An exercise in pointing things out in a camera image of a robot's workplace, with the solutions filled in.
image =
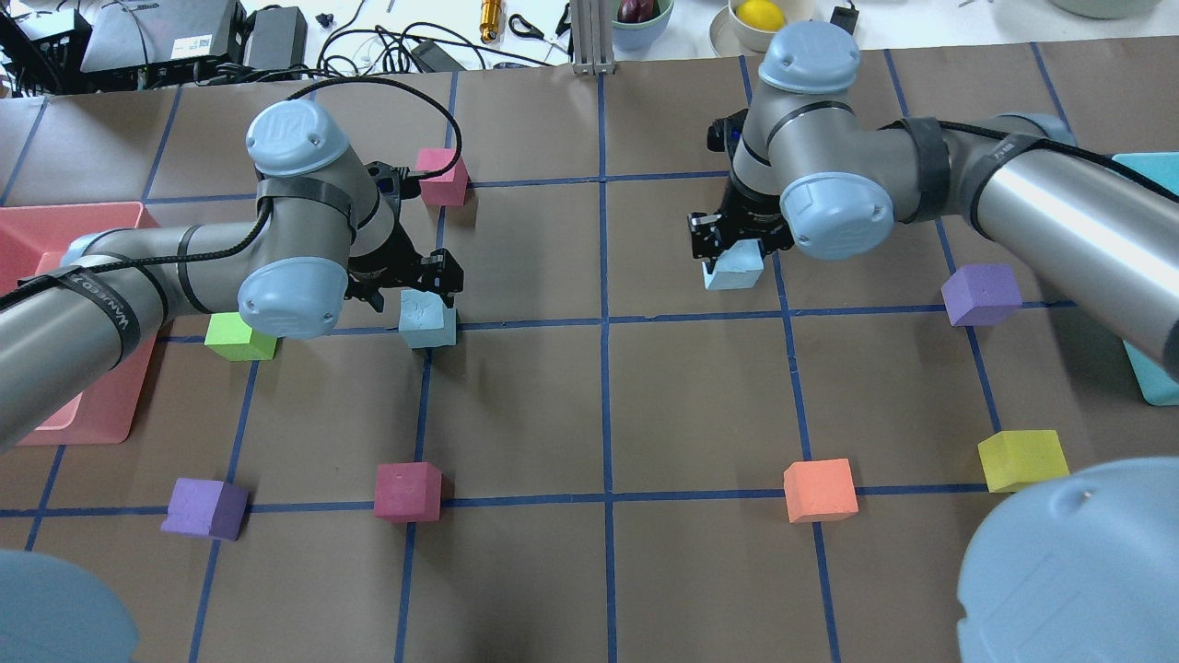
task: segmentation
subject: white label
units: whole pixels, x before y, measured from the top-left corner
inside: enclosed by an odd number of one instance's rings
[[[202,34],[199,37],[184,37],[172,41],[172,57],[170,60],[183,60],[185,58],[198,58],[208,55],[213,46],[213,35]]]

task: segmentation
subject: lemon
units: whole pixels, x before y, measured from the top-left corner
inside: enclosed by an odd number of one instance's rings
[[[750,27],[766,32],[777,32],[786,25],[786,17],[770,0],[746,0],[742,2],[737,7],[737,18],[740,19],[740,22]]]

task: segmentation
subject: scissors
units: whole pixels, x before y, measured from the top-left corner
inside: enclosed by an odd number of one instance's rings
[[[569,21],[568,2],[565,4],[565,13],[561,14],[561,19],[556,21],[556,31],[553,34],[553,37],[546,37],[545,33],[540,31],[540,28],[528,22],[528,20],[520,14],[512,14],[511,17],[508,17],[508,29],[511,29],[512,34],[519,37],[520,39],[539,39],[540,41],[547,41],[548,52],[545,53],[544,58],[545,61],[548,61],[548,57],[553,53],[554,46],[565,51],[566,54],[569,54],[573,48],[572,42],[568,46],[566,46],[560,41],[560,38],[566,32],[573,29],[573,24]]]

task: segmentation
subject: pink bin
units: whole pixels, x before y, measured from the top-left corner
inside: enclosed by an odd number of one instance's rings
[[[58,267],[70,243],[112,228],[157,228],[143,203],[0,209],[0,293]],[[114,370],[50,416],[20,445],[116,445],[127,439],[154,346],[146,340]]]

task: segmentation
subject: orange cube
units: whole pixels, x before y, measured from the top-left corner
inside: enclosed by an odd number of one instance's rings
[[[801,460],[782,478],[791,523],[843,520],[859,511],[847,458]]]

